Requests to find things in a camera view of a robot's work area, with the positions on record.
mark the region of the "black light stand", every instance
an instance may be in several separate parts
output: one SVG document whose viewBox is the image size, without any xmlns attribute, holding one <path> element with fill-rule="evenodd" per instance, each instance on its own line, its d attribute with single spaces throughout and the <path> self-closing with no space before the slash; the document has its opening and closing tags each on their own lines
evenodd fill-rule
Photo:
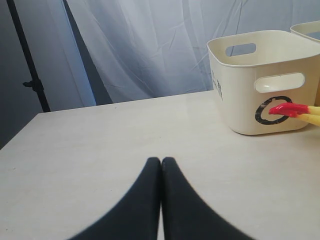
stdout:
<svg viewBox="0 0 320 240">
<path fill-rule="evenodd" d="M 28 64 L 29 67 L 29 71 L 32 77 L 32 80 L 29 82 L 24 82 L 23 85 L 27 88 L 32 88 L 33 91 L 36 92 L 36 94 L 38 95 L 42 110 L 44 113 L 50 112 L 50 107 L 44 92 L 44 86 L 42 85 L 41 80 L 39 79 L 37 70 L 36 70 L 36 66 L 34 63 L 34 60 L 32 58 L 28 43 L 27 43 L 27 39 L 26 39 L 26 35 L 24 33 L 24 30 L 22 28 L 21 25 L 21 21 L 19 19 L 19 15 L 17 12 L 17 8 L 15 5 L 14 0 L 6 0 L 8 7 L 9 7 L 9 11 L 13 20 L 13 24 L 16 30 L 16 33 L 19 37 L 19 41 L 24 53 L 24 57 L 26 60 L 26 63 Z"/>
</svg>

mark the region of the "white backdrop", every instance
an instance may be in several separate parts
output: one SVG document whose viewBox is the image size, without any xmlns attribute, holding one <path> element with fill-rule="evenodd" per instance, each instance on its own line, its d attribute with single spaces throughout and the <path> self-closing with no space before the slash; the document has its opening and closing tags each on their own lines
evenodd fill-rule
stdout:
<svg viewBox="0 0 320 240">
<path fill-rule="evenodd" d="M 319 0 L 67 0 L 114 102 L 212 89 L 206 43 L 320 20 Z"/>
</svg>

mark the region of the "table surface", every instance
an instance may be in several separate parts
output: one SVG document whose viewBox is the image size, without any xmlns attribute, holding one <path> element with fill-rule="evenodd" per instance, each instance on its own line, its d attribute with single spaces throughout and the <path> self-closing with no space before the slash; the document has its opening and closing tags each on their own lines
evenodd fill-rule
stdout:
<svg viewBox="0 0 320 240">
<path fill-rule="evenodd" d="M 211 91 L 38 114 L 0 150 L 0 239 L 73 236 L 152 156 L 257 240 L 320 239 L 320 128 L 237 134 Z"/>
</svg>

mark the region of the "basket handle hole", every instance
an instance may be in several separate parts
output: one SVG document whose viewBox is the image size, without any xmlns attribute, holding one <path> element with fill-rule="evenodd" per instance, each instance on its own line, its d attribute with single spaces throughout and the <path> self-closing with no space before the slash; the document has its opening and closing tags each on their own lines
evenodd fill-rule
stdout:
<svg viewBox="0 0 320 240">
<path fill-rule="evenodd" d="M 306 34 L 310 38 L 318 39 L 320 40 L 320 31 L 310 32 Z"/>
<path fill-rule="evenodd" d="M 255 89 L 259 93 L 272 93 L 298 89 L 305 84 L 305 75 L 301 72 L 261 77 L 255 81 Z"/>
<path fill-rule="evenodd" d="M 240 45 L 229 46 L 225 50 L 225 54 L 228 57 L 253 54 L 257 50 L 257 45 L 254 43 L 246 43 Z"/>
</svg>

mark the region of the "white plastic basket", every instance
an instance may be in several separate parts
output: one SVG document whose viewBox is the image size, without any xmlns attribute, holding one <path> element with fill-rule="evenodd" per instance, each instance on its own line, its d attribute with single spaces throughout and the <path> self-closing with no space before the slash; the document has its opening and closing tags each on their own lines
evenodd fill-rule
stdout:
<svg viewBox="0 0 320 240">
<path fill-rule="evenodd" d="M 290 28 L 291 33 L 310 39 L 320 44 L 320 39 L 308 36 L 312 33 L 320 33 L 320 21 L 312 21 L 294 25 Z M 318 91 L 315 99 L 315 105 L 320 106 L 320 85 L 318 85 Z"/>
<path fill-rule="evenodd" d="M 227 56 L 232 46 L 254 44 L 253 53 Z M 258 135 L 301 129 L 307 123 L 269 115 L 284 102 L 313 105 L 320 77 L 320 44 L 279 30 L 216 38 L 207 44 L 215 100 L 227 125 Z"/>
</svg>

